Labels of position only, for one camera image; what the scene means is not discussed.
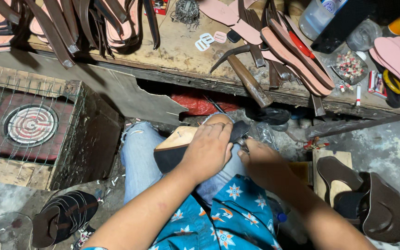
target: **workbench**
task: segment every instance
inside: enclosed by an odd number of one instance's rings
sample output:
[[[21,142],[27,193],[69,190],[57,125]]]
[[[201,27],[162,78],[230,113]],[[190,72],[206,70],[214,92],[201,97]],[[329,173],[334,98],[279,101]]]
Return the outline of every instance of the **workbench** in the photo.
[[[226,4],[232,2],[232,0],[222,1]],[[81,53],[77,57],[82,59],[85,57],[86,59],[90,58],[102,64],[121,65],[123,72],[134,75],[139,79],[167,82],[239,96],[249,96],[249,93],[245,90],[228,62],[224,62],[212,74],[208,74],[210,68],[226,51],[243,45],[243,41],[240,40],[236,44],[230,41],[226,41],[224,44],[214,42],[210,44],[211,47],[206,51],[199,51],[194,43],[199,39],[201,34],[210,33],[213,35],[216,31],[227,33],[230,29],[210,19],[202,12],[200,12],[200,26],[195,31],[192,31],[192,28],[189,30],[185,24],[172,22],[170,15],[175,9],[175,2],[176,0],[170,0],[169,11],[167,11],[165,16],[156,15],[161,40],[159,49],[153,50],[147,17],[143,14],[141,22],[143,39],[141,45],[139,44],[135,48],[131,48],[130,54],[115,54],[115,58],[108,55],[102,57],[98,55],[99,52],[97,50],[92,50],[89,54]],[[260,17],[264,3],[264,0],[255,2],[250,6],[250,9],[254,9]],[[283,10],[283,2],[276,1],[276,5],[278,10]],[[296,24],[298,23],[300,14],[301,11],[295,11],[295,13],[291,14],[291,18]],[[34,50],[51,52],[36,36],[32,35],[28,43]],[[325,61],[325,58],[331,55],[316,53],[316,56],[321,56]],[[310,94],[303,85],[298,85],[297,82],[293,81],[283,84],[279,89],[269,90],[268,67],[257,69],[250,53],[239,54],[237,57],[247,66],[274,102],[313,107]],[[366,63],[370,70],[375,69],[370,58],[366,60]],[[334,82],[338,83],[340,79],[334,75],[330,68],[328,68],[328,71],[332,74],[331,77],[334,79]],[[325,110],[374,120],[399,115],[400,109],[389,107],[385,100],[367,92],[367,78],[361,82],[362,96],[360,107],[354,105],[356,101],[356,89],[354,91],[347,89],[344,93],[339,89],[334,89],[328,97],[323,99]]]

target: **ripped jeans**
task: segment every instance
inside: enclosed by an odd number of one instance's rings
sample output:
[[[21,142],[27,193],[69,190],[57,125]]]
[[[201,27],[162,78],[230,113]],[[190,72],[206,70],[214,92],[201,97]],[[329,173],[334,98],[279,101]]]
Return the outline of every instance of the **ripped jeans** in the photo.
[[[125,166],[125,204],[163,177],[154,160],[154,148],[166,138],[148,122],[131,125],[122,135],[121,163]],[[240,145],[234,144],[231,159],[215,176],[197,186],[195,191],[209,207],[212,199],[236,174],[245,175],[245,168],[237,151]]]

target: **plastic buckle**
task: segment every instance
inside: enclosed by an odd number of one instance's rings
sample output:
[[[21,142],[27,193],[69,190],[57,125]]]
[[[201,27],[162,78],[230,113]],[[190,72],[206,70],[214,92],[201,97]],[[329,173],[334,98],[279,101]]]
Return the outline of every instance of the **plastic buckle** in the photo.
[[[198,40],[195,44],[197,49],[199,49],[202,52],[210,47],[209,44],[205,44],[202,39]]]
[[[202,42],[204,44],[211,44],[211,43],[213,43],[215,41],[214,37],[212,37],[211,34],[209,34],[209,33],[201,34],[200,35],[200,40],[202,40]]]
[[[218,43],[224,44],[226,42],[226,33],[221,31],[216,31],[214,33],[214,40]]]

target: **forearm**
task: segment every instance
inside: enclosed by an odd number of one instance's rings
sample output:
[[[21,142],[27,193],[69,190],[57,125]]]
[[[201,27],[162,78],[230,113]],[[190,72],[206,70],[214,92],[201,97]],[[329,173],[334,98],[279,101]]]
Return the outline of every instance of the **forearm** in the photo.
[[[293,206],[319,249],[376,249],[365,236],[303,185],[286,163],[272,175],[270,191]]]
[[[147,249],[195,186],[176,167],[115,213],[84,247]]]

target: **red handled tool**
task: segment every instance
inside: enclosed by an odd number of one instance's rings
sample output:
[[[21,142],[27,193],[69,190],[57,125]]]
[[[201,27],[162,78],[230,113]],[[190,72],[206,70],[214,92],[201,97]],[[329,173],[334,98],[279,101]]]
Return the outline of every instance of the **red handled tool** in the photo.
[[[285,19],[285,17],[282,16],[282,15],[279,15],[279,16],[282,18],[282,20],[283,20],[283,22],[284,22],[284,24],[285,24],[285,26],[286,26],[286,30],[288,31],[289,37],[291,37],[291,40],[294,42],[294,44],[297,46],[297,48],[299,48],[300,51],[302,51],[302,53],[303,53],[305,56],[308,56],[309,58],[314,59],[314,58],[315,58],[314,54],[313,54],[313,53],[307,48],[307,46],[305,46],[305,45],[302,43],[302,41],[294,34],[294,31],[292,30],[292,27],[289,25],[289,23],[288,23],[288,21]]]

